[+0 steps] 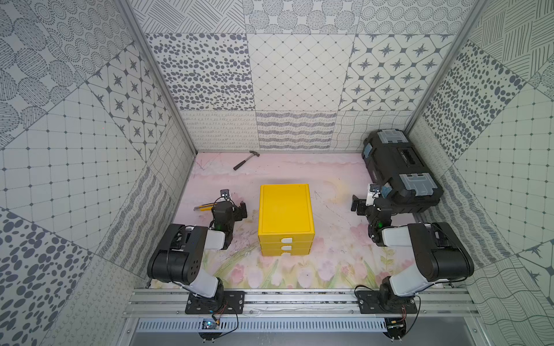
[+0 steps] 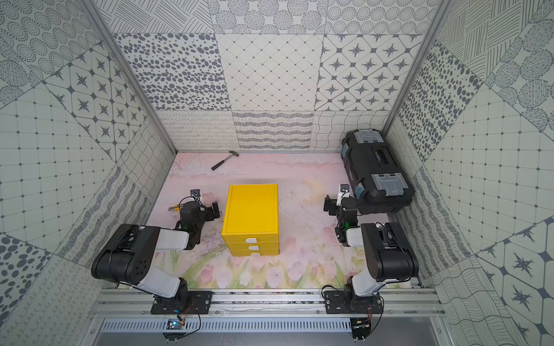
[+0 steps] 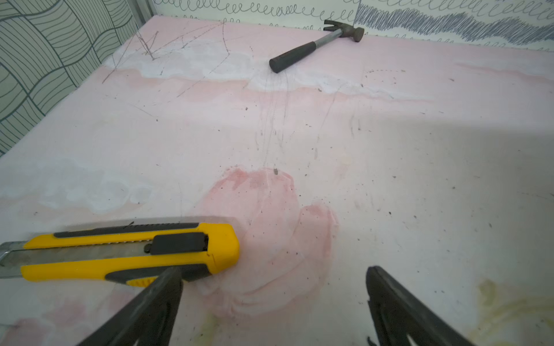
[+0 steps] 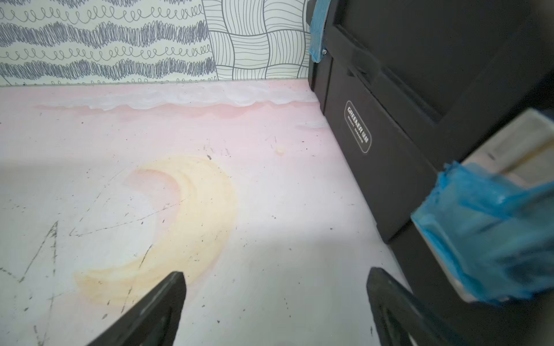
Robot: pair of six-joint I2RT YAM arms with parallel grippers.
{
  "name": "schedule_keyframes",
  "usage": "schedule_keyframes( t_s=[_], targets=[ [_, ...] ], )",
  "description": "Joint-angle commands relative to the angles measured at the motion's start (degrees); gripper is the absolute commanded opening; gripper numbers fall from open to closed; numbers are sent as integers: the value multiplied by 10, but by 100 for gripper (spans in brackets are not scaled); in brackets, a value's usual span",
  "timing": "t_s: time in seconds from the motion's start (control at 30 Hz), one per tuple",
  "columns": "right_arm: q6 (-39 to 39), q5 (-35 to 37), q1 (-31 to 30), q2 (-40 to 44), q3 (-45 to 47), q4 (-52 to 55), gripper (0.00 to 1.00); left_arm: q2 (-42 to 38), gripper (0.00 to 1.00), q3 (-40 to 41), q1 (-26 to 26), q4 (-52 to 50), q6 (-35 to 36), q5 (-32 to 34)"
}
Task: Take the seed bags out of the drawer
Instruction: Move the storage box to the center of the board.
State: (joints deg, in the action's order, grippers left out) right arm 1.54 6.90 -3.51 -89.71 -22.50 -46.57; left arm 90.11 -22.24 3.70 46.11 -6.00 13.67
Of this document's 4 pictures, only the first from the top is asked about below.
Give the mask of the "yellow top drawer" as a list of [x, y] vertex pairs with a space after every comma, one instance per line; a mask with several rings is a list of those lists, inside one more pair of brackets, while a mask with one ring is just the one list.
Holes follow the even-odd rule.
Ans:
[[261, 244], [279, 243], [279, 244], [295, 244], [300, 242], [312, 243], [313, 234], [274, 234], [274, 235], [259, 235], [258, 239]]

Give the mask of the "yellow drawer cabinet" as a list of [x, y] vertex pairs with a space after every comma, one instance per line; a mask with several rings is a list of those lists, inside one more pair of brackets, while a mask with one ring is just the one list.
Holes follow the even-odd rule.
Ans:
[[261, 234], [313, 234], [315, 236], [308, 184], [261, 186], [258, 236]]

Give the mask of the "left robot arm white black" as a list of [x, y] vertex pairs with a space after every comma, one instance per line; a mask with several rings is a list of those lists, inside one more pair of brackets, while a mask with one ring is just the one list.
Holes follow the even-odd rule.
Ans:
[[209, 226], [172, 223], [152, 254], [147, 275], [163, 283], [174, 283], [200, 300], [220, 305], [224, 296], [222, 281], [202, 268], [205, 250], [226, 250], [232, 243], [235, 223], [248, 217], [245, 203], [217, 201], [212, 206]]

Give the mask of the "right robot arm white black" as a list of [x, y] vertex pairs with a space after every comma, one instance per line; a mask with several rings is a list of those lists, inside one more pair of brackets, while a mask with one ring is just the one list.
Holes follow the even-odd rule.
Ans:
[[456, 283], [473, 275], [475, 265], [452, 227], [445, 222], [409, 223], [393, 226], [397, 213], [389, 200], [352, 197], [351, 211], [368, 220], [369, 238], [379, 247], [410, 248], [414, 264], [399, 274], [386, 277], [379, 287], [382, 305], [409, 300], [437, 283]]

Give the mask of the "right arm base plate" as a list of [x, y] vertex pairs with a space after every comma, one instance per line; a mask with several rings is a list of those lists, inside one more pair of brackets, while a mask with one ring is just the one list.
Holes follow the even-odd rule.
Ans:
[[393, 294], [382, 294], [372, 290], [355, 290], [361, 314], [415, 314], [418, 306], [414, 297], [398, 297]]

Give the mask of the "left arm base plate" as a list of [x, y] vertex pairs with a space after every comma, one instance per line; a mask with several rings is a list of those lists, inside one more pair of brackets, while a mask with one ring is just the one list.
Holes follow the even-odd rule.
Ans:
[[242, 314], [245, 291], [217, 291], [215, 297], [204, 298], [190, 294], [186, 314]]

